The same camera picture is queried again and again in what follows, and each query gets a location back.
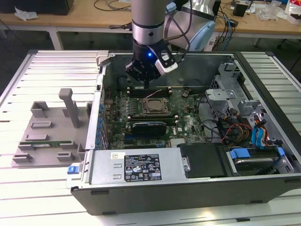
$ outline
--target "wooden table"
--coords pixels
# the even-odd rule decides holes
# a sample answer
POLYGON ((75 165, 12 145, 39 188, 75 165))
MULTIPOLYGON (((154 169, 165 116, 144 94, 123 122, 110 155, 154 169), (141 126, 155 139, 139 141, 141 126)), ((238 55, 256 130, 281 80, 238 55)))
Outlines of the wooden table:
MULTIPOLYGON (((58 32, 111 32, 130 33, 123 29, 109 29, 109 25, 123 25, 131 21, 131 13, 125 11, 101 11, 94 7, 95 0, 74 0, 74 5, 67 16, 39 14, 39 19, 22 21, 14 14, 0 14, 0 19, 12 30, 47 31, 56 50, 63 49, 58 32)), ((222 7, 229 0, 222 1, 222 7)), ((116 7, 127 6, 127 3, 114 3, 116 7)), ((99 8, 109 9, 104 0, 96 4, 99 8)), ((301 26, 294 25, 279 18, 278 21, 259 21, 255 14, 245 14, 244 17, 233 16, 232 10, 223 11, 239 22, 233 36, 254 38, 301 39, 301 26)), ((221 19, 216 20, 213 38, 220 35, 224 29, 221 19)))

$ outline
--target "slotted metal surface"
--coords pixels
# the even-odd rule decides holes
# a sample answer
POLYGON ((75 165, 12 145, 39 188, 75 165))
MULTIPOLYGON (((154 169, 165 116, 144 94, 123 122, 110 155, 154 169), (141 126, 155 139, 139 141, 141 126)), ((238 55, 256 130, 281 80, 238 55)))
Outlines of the slotted metal surface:
MULTIPOLYGON (((282 226, 301 222, 301 189, 290 191, 266 204, 90 216, 66 188, 66 167, 10 168, 12 154, 31 117, 33 100, 46 98, 49 107, 63 107, 63 102, 57 99, 61 87, 73 89, 78 106, 85 106, 91 100, 95 89, 94 77, 98 74, 95 56, 96 51, 40 51, 35 56, 28 56, 19 70, 20 76, 0 98, 0 226, 282 226), (87 64, 87 70, 71 73, 75 62, 87 64), (36 68, 38 64, 43 70, 29 73, 32 72, 29 67, 36 68), (57 73, 54 68, 62 65, 70 66, 70 71, 57 73), (237 222, 237 218, 249 218, 250 221, 237 222)), ((280 89, 281 86, 275 85, 273 88, 280 89)), ((292 110, 290 106, 284 107, 285 111, 292 110)))
MULTIPOLYGON (((274 57, 264 52, 244 52, 243 56, 254 69, 277 104, 301 134, 301 88, 293 75, 274 57)), ((257 95, 246 82, 254 99, 257 95)))

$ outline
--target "power supply label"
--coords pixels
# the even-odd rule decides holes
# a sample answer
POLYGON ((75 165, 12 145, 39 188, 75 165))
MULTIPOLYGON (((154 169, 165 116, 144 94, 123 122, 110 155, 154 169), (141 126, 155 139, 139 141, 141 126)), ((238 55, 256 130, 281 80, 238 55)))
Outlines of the power supply label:
POLYGON ((126 182, 162 180, 158 154, 125 155, 124 166, 126 182))

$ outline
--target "floor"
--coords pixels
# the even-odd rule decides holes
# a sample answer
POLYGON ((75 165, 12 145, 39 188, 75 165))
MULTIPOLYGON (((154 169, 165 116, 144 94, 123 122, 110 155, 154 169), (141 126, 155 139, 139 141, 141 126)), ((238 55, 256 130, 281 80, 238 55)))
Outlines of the floor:
MULTIPOLYGON (((114 33, 75 33, 62 32, 62 42, 66 50, 72 49, 109 49, 131 50, 132 41, 129 34, 114 33)), ((262 39, 259 46, 253 46, 253 38, 235 38, 229 42, 226 51, 270 51, 288 68, 301 56, 301 42, 296 40, 286 41, 281 49, 277 45, 281 40, 262 39)), ((7 39, 0 40, 0 94, 13 77, 29 49, 53 49, 52 42, 46 32, 34 31, 7 31, 7 39)), ((292 74, 301 79, 301 60, 292 70, 292 74)))

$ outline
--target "motherboard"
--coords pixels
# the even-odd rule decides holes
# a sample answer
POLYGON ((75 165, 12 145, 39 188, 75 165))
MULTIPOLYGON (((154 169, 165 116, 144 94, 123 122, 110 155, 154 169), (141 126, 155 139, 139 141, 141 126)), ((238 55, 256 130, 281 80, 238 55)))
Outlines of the motherboard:
POLYGON ((197 99, 185 88, 105 90, 108 148, 177 147, 206 141, 197 99))

